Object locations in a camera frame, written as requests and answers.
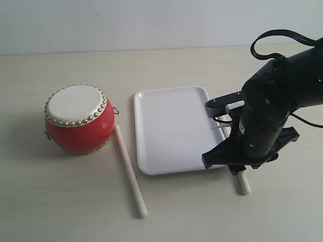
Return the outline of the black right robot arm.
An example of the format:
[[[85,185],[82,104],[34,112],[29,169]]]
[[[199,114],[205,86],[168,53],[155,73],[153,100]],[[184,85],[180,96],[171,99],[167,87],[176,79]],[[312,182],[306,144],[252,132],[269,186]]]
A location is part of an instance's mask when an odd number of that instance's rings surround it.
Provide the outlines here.
[[[226,165],[233,175],[259,168],[299,138],[285,123],[295,111],[322,104],[322,40],[290,57],[274,54],[240,91],[205,104],[208,117],[229,115],[229,136],[202,155],[205,168]]]

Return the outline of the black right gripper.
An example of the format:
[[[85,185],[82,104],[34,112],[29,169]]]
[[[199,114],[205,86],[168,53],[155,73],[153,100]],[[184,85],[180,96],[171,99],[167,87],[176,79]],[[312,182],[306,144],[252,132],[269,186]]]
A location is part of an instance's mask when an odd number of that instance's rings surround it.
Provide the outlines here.
[[[234,121],[230,141],[224,140],[202,154],[206,169],[228,165],[233,176],[278,158],[278,151],[299,134],[295,129],[283,129],[292,110],[292,102],[277,84],[282,63],[271,60],[257,71],[242,87],[243,108],[233,109]]]

